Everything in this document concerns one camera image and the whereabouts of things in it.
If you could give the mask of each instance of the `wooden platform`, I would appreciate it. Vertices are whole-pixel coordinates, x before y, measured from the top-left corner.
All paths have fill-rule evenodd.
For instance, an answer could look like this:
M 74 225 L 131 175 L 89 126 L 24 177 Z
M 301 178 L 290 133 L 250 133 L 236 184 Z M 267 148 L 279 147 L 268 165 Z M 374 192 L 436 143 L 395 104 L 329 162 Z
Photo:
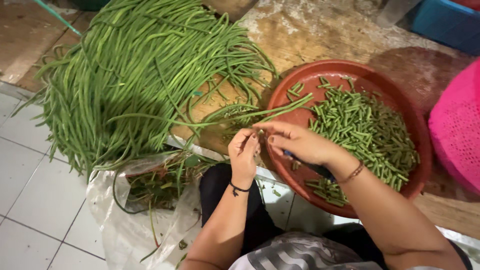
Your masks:
M 373 4 L 376 2 L 261 0 L 247 12 L 241 25 L 249 29 L 249 37 L 283 76 L 298 66 L 322 59 L 364 63 L 402 85 L 427 119 L 449 81 L 474 57 L 396 26 L 379 28 L 373 22 L 379 14 L 379 6 Z M 231 8 L 239 9 L 233 4 Z M 91 12 L 77 12 L 64 17 L 84 31 L 93 16 Z M 78 36 L 34 4 L 0 6 L 0 80 L 38 91 L 41 84 L 32 79 L 36 71 L 32 65 L 55 44 L 74 44 L 78 40 Z M 262 89 L 263 102 L 268 101 L 279 83 L 269 74 L 265 74 L 265 79 L 271 87 Z M 232 100 L 238 96 L 229 86 L 222 91 Z M 213 101 L 196 108 L 193 116 L 200 120 L 222 104 L 220 96 L 215 96 Z M 191 134 L 183 127 L 175 127 L 173 132 L 184 138 Z M 197 144 L 227 152 L 215 133 L 202 133 Z M 262 159 L 264 166 L 273 169 L 266 151 Z M 423 195 L 414 203 L 436 225 L 480 239 L 480 197 L 459 186 L 441 166 L 435 165 Z

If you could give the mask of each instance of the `blue plastic crate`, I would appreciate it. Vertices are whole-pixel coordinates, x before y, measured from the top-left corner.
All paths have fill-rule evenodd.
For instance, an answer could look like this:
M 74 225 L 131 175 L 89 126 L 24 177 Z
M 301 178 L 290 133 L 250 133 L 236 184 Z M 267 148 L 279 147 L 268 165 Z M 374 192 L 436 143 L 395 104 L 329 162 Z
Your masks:
M 449 0 L 425 0 L 412 32 L 472 55 L 480 55 L 480 12 Z

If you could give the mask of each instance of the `gray patterned shirt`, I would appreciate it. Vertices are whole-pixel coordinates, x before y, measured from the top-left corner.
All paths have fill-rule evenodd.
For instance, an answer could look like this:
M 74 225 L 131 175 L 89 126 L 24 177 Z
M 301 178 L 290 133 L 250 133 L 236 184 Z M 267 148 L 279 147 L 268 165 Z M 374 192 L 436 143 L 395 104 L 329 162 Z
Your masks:
M 285 233 L 237 259 L 229 270 L 382 270 L 350 248 L 307 233 Z M 409 270 L 441 270 L 413 267 Z

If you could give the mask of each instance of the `pink plastic basket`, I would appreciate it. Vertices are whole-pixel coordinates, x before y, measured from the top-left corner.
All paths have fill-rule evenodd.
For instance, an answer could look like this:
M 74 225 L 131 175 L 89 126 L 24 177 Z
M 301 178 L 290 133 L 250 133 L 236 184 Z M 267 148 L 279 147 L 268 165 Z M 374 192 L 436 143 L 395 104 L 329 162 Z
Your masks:
M 480 194 L 480 58 L 443 92 L 430 113 L 429 128 L 443 166 Z

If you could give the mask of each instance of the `red bowl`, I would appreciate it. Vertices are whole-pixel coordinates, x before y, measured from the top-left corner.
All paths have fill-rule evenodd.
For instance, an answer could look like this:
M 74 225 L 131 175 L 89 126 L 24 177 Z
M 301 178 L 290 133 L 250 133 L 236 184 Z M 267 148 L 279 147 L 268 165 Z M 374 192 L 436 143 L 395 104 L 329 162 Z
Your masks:
M 372 68 L 347 60 L 322 60 L 306 64 L 288 75 L 275 89 L 268 104 L 268 110 L 285 106 L 290 101 L 287 98 L 287 90 L 298 81 L 305 84 L 302 96 L 313 93 L 313 99 L 305 106 L 312 106 L 315 101 L 325 100 L 325 89 L 318 89 L 319 77 L 325 77 L 333 86 L 343 84 L 344 90 L 350 90 L 343 76 L 350 76 L 356 90 L 364 90 L 382 93 L 382 100 L 385 105 L 400 112 L 405 120 L 407 130 L 411 134 L 410 139 L 420 154 L 420 165 L 418 165 L 409 176 L 409 182 L 405 184 L 400 193 L 409 199 L 415 198 L 422 190 L 424 183 L 429 179 L 432 170 L 432 150 L 427 125 L 417 106 L 404 94 L 404 91 L 387 76 L 376 72 Z M 308 127 L 308 119 L 315 120 L 311 111 L 296 109 L 294 111 L 279 115 L 275 121 L 285 121 L 298 126 Z M 311 204 L 334 215 L 346 218 L 358 218 L 351 205 L 338 207 L 327 203 L 324 199 L 316 196 L 313 189 L 306 186 L 304 180 L 318 178 L 319 176 L 305 166 L 296 171 L 291 170 L 291 162 L 278 156 L 267 148 L 270 158 L 276 167 L 277 172 L 283 180 L 300 196 Z

